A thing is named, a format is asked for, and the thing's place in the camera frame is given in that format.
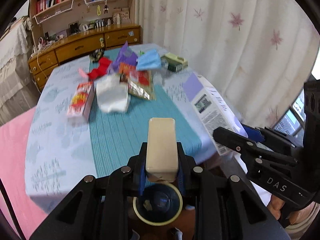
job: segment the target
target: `wooden cabinet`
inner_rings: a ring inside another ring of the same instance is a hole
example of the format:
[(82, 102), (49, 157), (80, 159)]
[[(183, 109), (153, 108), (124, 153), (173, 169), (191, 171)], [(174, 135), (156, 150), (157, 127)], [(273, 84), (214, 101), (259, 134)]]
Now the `wooden cabinet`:
[(35, 54), (29, 60), (30, 72), (40, 90), (44, 88), (52, 70), (76, 57), (87, 55), (96, 49), (112, 49), (122, 46), (125, 42), (129, 45), (138, 44), (140, 40), (140, 26), (136, 24), (111, 25), (98, 29), (88, 30), (61, 41)]
[(33, 61), (29, 62), (30, 72), (33, 75), (40, 73), (41, 71), (58, 64), (56, 55), (54, 51), (50, 51), (49, 53), (40, 56), (39, 58), (35, 58)]
[(49, 67), (47, 69), (45, 69), (44, 71), (41, 71), (40, 73), (38, 73), (37, 75), (35, 75), (35, 80), (37, 82), (38, 87), (42, 87), (45, 85), (45, 83), (47, 82), (47, 78), (49, 78), (51, 72), (58, 67), (58, 64)]
[(114, 32), (109, 32), (104, 34), (106, 47), (115, 47), (128, 43), (138, 43), (140, 42), (140, 32), (139, 28), (131, 28), (125, 30), (119, 30)]
[(56, 49), (56, 54), (59, 62), (66, 61), (69, 58), (87, 54), (96, 49), (105, 47), (103, 33), (74, 41)]

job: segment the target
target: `drawer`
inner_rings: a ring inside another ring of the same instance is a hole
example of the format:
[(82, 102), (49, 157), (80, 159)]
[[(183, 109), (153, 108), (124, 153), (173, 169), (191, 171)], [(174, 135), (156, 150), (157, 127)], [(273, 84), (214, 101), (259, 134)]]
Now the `drawer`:
[(38, 61), (39, 61), (39, 65), (38, 65), (37, 59), (35, 59), (29, 63), (30, 72), (33, 75), (36, 75), (39, 72), (41, 72), (41, 70), (45, 70), (45, 69), (47, 69), (53, 65), (56, 65), (58, 63), (54, 51), (50, 51), (50, 52), (46, 53), (45, 55), (40, 56)]
[(88, 38), (80, 39), (78, 41), (74, 41), (56, 49), (58, 61), (62, 62), (70, 58), (89, 53), (96, 49), (104, 48), (104, 40), (101, 42), (101, 38), (103, 40), (103, 34), (98, 34)]
[(51, 72), (52, 72), (56, 67), (58, 67), (58, 64), (56, 64), (56, 65), (54, 65), (54, 66), (52, 66), (52, 67), (49, 67), (49, 68), (47, 68), (46, 70), (44, 70), (43, 72), (40, 72), (40, 73), (38, 73), (37, 75), (35, 75), (35, 80), (36, 80), (36, 82), (37, 82), (38, 87), (41, 88), (41, 87), (43, 87), (43, 86), (46, 84), (47, 79), (46, 79), (45, 76), (47, 76), (47, 77), (49, 78)]
[(125, 29), (105, 33), (106, 47), (114, 47), (128, 43), (140, 42), (140, 28)]

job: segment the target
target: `das logo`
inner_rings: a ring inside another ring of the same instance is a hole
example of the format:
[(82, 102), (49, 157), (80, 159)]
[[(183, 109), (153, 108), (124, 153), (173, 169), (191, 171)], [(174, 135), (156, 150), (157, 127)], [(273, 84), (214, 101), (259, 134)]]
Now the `das logo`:
[[(268, 179), (267, 183), (271, 184), (275, 188), (279, 187), (279, 182), (273, 182), (273, 178), (271, 177)], [(286, 187), (287, 187), (286, 185), (283, 185), (282, 187), (280, 186), (280, 190), (285, 191)]]

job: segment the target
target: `blue face mask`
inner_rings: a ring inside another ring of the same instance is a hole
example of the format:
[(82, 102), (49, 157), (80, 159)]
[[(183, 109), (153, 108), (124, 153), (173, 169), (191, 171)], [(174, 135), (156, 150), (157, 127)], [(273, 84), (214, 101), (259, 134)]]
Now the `blue face mask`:
[(137, 61), (138, 64), (136, 66), (136, 69), (138, 71), (161, 68), (161, 59), (155, 49), (152, 49), (142, 56), (138, 57)]

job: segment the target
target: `cream-colored box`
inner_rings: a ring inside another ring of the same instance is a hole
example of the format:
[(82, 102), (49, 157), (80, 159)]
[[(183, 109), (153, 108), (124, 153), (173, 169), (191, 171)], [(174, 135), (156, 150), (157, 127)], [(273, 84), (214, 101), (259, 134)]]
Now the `cream-colored box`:
[(150, 182), (174, 182), (179, 169), (175, 120), (149, 120), (146, 171)]

